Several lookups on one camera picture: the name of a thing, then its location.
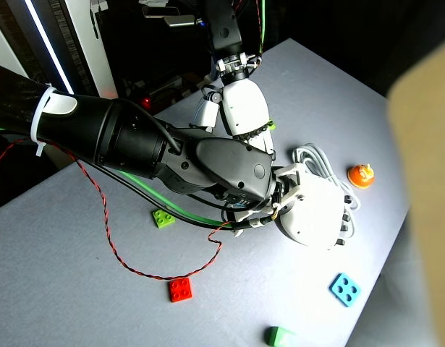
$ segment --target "orange round object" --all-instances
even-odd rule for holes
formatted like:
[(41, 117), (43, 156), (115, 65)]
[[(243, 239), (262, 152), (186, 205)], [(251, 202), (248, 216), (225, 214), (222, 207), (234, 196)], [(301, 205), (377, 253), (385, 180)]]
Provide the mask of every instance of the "orange round object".
[(357, 188), (366, 189), (375, 181), (375, 172), (367, 165), (357, 165), (347, 172), (347, 178)]

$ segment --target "table surface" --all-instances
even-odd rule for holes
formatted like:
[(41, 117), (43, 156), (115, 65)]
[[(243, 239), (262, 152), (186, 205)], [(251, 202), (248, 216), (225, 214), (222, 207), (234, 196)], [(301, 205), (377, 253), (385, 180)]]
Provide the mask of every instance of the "table surface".
[[(239, 238), (220, 231), (216, 262), (191, 278), (193, 299), (173, 304), (165, 281), (130, 273), (114, 258), (98, 193), (71, 165), (0, 208), (0, 346), (252, 347), (265, 346), (270, 326), (296, 332), (295, 346), (345, 345), (408, 210), (386, 100), (293, 40), (266, 52), (253, 80), (276, 122), (276, 165), (314, 142), (341, 179), (349, 166), (374, 167), (375, 184), (358, 192), (359, 230), (346, 246), (312, 250), (274, 224)], [(198, 94), (160, 117), (187, 126)], [(108, 197), (112, 238), (131, 266), (181, 275), (212, 257), (209, 230), (179, 220), (159, 230), (145, 200), (89, 171)], [(219, 219), (158, 180), (152, 185)], [(339, 273), (362, 289), (350, 308), (329, 291)]]

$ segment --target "robotic hand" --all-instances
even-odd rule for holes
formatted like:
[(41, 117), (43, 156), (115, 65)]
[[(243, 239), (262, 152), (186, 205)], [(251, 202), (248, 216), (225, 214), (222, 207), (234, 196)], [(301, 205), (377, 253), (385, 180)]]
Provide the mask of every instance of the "robotic hand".
[[(301, 164), (273, 169), (267, 103), (249, 79), (261, 57), (243, 51), (230, 1), (206, 0), (202, 13), (224, 86), (205, 87), (189, 128), (178, 129), (155, 119), (128, 100), (69, 95), (2, 67), (0, 127), (30, 135), (39, 144), (39, 154), (45, 142), (55, 143), (87, 163), (156, 177), (176, 193), (208, 192), (240, 207), (229, 207), (235, 222), (225, 228), (259, 227), (282, 215), (284, 230), (295, 241), (332, 247), (339, 239), (343, 192), (332, 189), (326, 180), (310, 178)], [(232, 138), (213, 134), (218, 114)], [(311, 187), (320, 197), (303, 199), (305, 194), (314, 196)], [(329, 222), (316, 221), (311, 227), (308, 214), (325, 209), (333, 215), (332, 222), (318, 216), (318, 222)], [(168, 212), (180, 218), (175, 211)], [(248, 219), (256, 212), (267, 216)], [(331, 230), (326, 237), (316, 233), (324, 227)]]

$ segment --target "green block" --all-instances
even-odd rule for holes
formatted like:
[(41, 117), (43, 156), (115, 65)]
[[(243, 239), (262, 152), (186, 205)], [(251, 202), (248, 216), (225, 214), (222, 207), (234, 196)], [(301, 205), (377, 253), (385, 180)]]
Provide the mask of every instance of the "green block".
[(156, 225), (160, 229), (176, 223), (176, 218), (172, 217), (168, 213), (165, 213), (163, 210), (156, 210), (153, 212), (153, 218), (155, 218)]
[(275, 130), (275, 128), (277, 128), (277, 125), (275, 125), (275, 123), (272, 119), (268, 120), (267, 126), (268, 126), (269, 130)]
[(273, 347), (292, 346), (294, 333), (282, 327), (272, 327), (269, 335), (268, 345)]

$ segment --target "white led strip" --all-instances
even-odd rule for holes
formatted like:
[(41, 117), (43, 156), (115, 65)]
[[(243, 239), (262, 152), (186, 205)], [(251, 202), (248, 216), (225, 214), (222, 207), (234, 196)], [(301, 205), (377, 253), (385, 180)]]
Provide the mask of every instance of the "white led strip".
[(31, 0), (25, 0), (25, 3), (27, 9), (29, 10), (29, 13), (31, 13), (31, 17), (34, 20), (35, 26), (37, 27), (39, 33), (41, 34), (42, 40), (45, 43), (48, 52), (50, 53), (51, 60), (54, 61), (55, 67), (58, 70), (58, 73), (60, 74), (60, 77), (63, 80), (64, 86), (66, 87), (69, 94), (74, 94), (74, 91), (72, 90), (71, 85), (69, 84), (69, 81), (66, 77), (66, 74), (63, 71), (62, 65), (60, 64), (58, 57), (55, 54), (54, 48), (51, 46), (50, 40), (48, 39), (46, 31), (42, 26), (41, 20), (39, 19), (39, 16), (35, 11), (33, 3), (31, 2)]

